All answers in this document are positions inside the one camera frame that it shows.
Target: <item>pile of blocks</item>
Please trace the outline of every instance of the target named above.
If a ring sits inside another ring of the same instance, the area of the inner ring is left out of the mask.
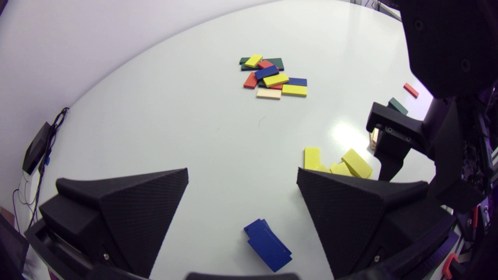
[[[284,70],[281,58],[267,58],[263,60],[262,55],[255,54],[251,57],[240,59],[242,71],[254,70],[251,72],[244,87],[255,89],[258,98],[269,98],[280,100],[282,95],[307,96],[308,81],[306,79],[288,78],[281,73]]]
[[[257,219],[244,228],[248,243],[273,272],[289,263],[292,254],[271,231],[265,219]]]
[[[321,162],[320,148],[304,148],[304,169],[370,179],[373,169],[355,150],[350,149],[341,159],[341,163],[334,162],[327,168]]]

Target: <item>red block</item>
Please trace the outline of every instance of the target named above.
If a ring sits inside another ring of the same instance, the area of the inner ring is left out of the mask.
[[[275,86],[272,86],[272,87],[269,87],[269,88],[273,89],[273,90],[282,90],[282,86],[283,86],[283,84],[280,84],[280,85],[275,85]]]
[[[248,79],[244,83],[244,87],[248,89],[254,89],[256,86],[257,86],[256,75],[254,74],[254,72],[251,72],[249,74]]]
[[[264,68],[268,68],[268,67],[271,67],[273,66],[273,64],[271,62],[269,62],[268,60],[263,60],[263,61],[260,61],[258,64],[257,64],[261,69],[264,69]]]
[[[403,88],[406,89],[411,95],[413,95],[413,97],[415,97],[415,98],[418,97],[418,92],[414,88],[412,88],[410,85],[408,85],[408,83],[405,83]]]

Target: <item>yellow block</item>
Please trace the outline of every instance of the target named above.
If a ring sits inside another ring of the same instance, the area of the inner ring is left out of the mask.
[[[295,95],[306,97],[306,87],[303,86],[294,86],[294,85],[283,85],[282,86],[282,94],[284,95]]]
[[[263,89],[260,88],[257,90],[256,97],[258,98],[269,98],[269,99],[278,99],[280,100],[280,96],[282,92],[280,90],[272,90],[272,89]]]
[[[320,165],[320,148],[304,148],[304,169],[315,170]]]
[[[284,73],[276,74],[274,76],[269,76],[266,78],[263,78],[264,84],[266,85],[267,88],[280,85],[283,83],[287,83],[289,81],[289,78],[287,75]]]
[[[349,169],[344,162],[341,162],[339,164],[336,164],[334,162],[330,167],[330,172],[337,175],[353,176],[351,172],[349,172]]]
[[[259,54],[255,54],[253,56],[250,57],[249,60],[247,60],[244,65],[245,66],[248,66],[248,67],[252,67],[252,68],[255,68],[257,66],[257,64],[263,59],[263,56],[262,55],[259,55]]]
[[[315,169],[313,169],[314,171],[320,171],[320,172],[327,172],[327,173],[330,173],[330,171],[325,167],[325,165],[321,164],[319,166],[317,166]]]
[[[346,163],[351,174],[360,178],[368,178],[373,169],[355,150],[350,149],[344,154],[342,160]]]

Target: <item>red clip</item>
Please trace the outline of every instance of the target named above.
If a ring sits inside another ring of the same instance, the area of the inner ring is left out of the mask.
[[[451,279],[453,278],[453,275],[451,275],[451,271],[450,271],[450,265],[451,265],[451,261],[452,260],[456,260],[458,262],[458,257],[457,257],[457,254],[455,253],[451,253],[448,258],[446,259],[446,262],[444,263],[444,266],[443,266],[443,274],[444,276],[446,277],[446,279]]]
[[[476,206],[472,209],[472,212],[473,212],[473,216],[472,216],[472,228],[477,228],[477,214],[479,213],[479,206]]]

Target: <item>black bracket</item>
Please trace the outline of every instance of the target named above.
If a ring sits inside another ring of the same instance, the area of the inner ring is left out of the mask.
[[[404,158],[411,148],[426,154],[429,144],[422,132],[422,121],[374,102],[367,131],[372,132],[374,128],[379,129],[373,154],[381,163],[379,180],[391,181],[403,167]]]

